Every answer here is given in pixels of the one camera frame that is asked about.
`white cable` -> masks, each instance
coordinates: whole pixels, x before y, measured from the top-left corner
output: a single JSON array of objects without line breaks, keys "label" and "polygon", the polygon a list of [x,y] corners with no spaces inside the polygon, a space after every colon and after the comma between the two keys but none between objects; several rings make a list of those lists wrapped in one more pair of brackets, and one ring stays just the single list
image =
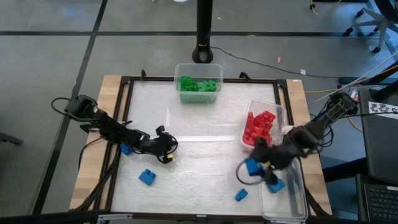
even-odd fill
[{"label": "white cable", "polygon": [[385,59],[383,62],[381,62],[381,63],[380,63],[378,66],[376,66],[374,69],[368,71],[368,73],[366,73],[365,75],[363,75],[363,76],[361,76],[361,77],[355,79],[355,80],[352,81],[351,83],[349,83],[349,84],[347,84],[347,85],[341,87],[341,88],[338,89],[338,90],[335,90],[335,91],[333,91],[333,92],[331,92],[331,93],[329,93],[329,94],[326,94],[325,96],[323,96],[323,97],[321,97],[321,98],[315,100],[314,102],[309,103],[308,105],[312,105],[312,104],[314,104],[314,103],[316,103],[316,102],[318,102],[318,101],[320,101],[320,100],[322,100],[322,99],[325,99],[326,97],[328,97],[328,96],[330,96],[330,95],[332,95],[332,94],[334,94],[334,93],[336,93],[336,92],[338,92],[338,91],[340,91],[340,90],[346,88],[347,86],[352,85],[354,82],[356,82],[356,81],[362,79],[362,78],[365,77],[366,75],[369,75],[371,72],[373,72],[373,71],[375,71],[376,69],[378,69],[381,65],[383,65],[384,63],[386,63],[388,60],[390,60],[390,58],[392,58],[392,57],[395,56],[396,54],[398,54],[398,52],[393,53],[390,57],[388,57],[387,59]]}]

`keyboard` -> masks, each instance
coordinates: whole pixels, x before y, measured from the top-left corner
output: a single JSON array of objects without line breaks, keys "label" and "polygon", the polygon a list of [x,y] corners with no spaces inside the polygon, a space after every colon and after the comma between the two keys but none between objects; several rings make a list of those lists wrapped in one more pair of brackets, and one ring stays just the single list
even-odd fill
[{"label": "keyboard", "polygon": [[398,187],[365,184],[370,222],[398,223]]}]

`plastic container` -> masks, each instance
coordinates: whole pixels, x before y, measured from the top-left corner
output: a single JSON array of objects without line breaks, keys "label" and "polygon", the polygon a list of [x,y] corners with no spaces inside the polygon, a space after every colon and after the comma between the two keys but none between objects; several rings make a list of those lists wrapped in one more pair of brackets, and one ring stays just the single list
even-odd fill
[{"label": "plastic container", "polygon": [[275,174],[282,179],[285,187],[272,194],[265,184],[260,184],[261,215],[277,223],[305,223],[308,207],[299,160],[294,159],[286,169],[277,170]]},{"label": "plastic container", "polygon": [[244,130],[246,128],[248,114],[249,114],[249,112],[252,112],[253,116],[256,117],[257,115],[263,113],[264,111],[269,111],[276,116],[276,118],[272,122],[271,130],[269,131],[269,134],[272,138],[271,145],[278,145],[278,144],[282,143],[282,140],[284,137],[283,125],[284,125],[284,118],[285,118],[285,114],[286,114],[285,108],[283,108],[280,105],[268,103],[268,102],[261,101],[261,100],[251,100],[251,102],[248,105],[246,114],[245,114],[245,119],[244,119],[244,123],[242,125],[242,131],[241,131],[241,137],[240,137],[240,141],[241,141],[241,144],[244,146],[245,152],[250,153],[254,149],[254,146],[248,145],[243,142],[243,134],[244,134]]},{"label": "plastic container", "polygon": [[[216,91],[182,91],[181,77],[192,77],[195,82],[215,81]],[[218,64],[180,63],[175,66],[174,86],[182,103],[212,103],[223,87],[223,67]]]}]

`chair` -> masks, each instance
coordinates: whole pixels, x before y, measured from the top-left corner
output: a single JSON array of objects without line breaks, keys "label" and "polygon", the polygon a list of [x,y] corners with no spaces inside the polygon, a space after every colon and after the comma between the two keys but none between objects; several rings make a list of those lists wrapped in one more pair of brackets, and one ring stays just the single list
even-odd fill
[{"label": "chair", "polygon": [[380,31],[379,45],[372,51],[373,53],[379,53],[381,49],[381,44],[386,36],[387,28],[398,33],[398,27],[395,26],[395,23],[398,22],[398,13],[395,10],[393,4],[388,0],[375,0],[377,7],[379,8],[381,14],[370,11],[369,9],[362,8],[357,14],[356,17],[359,18],[363,15],[364,12],[373,17],[374,20],[367,22],[360,22],[358,24],[352,25],[350,28],[346,30],[344,36],[348,36],[354,29],[354,27],[362,27],[362,26],[376,26],[373,30],[374,32]]}]

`blue block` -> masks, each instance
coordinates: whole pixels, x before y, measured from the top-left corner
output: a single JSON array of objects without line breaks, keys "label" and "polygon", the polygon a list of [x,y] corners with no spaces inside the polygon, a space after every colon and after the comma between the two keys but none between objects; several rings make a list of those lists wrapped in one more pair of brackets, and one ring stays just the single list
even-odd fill
[{"label": "blue block", "polygon": [[260,175],[262,170],[261,164],[257,164],[254,159],[246,159],[244,163],[246,164],[246,168],[248,169],[249,176]]},{"label": "blue block", "polygon": [[156,178],[156,174],[153,172],[149,171],[149,169],[146,169],[142,174],[138,177],[141,181],[143,181],[145,184],[151,186],[152,183],[154,182]]},{"label": "blue block", "polygon": [[278,191],[280,191],[281,189],[283,189],[285,187],[285,183],[278,178],[278,184],[272,185],[272,184],[267,184],[268,189],[271,193],[277,193]]},{"label": "blue block", "polygon": [[240,200],[244,199],[244,198],[246,197],[247,194],[248,194],[248,192],[247,192],[246,190],[242,189],[242,190],[240,190],[240,191],[238,192],[238,194],[235,196],[235,199],[236,199],[237,201],[240,201]]},{"label": "blue block", "polygon": [[125,155],[130,155],[130,153],[132,152],[130,147],[126,144],[120,144],[120,149]]}]

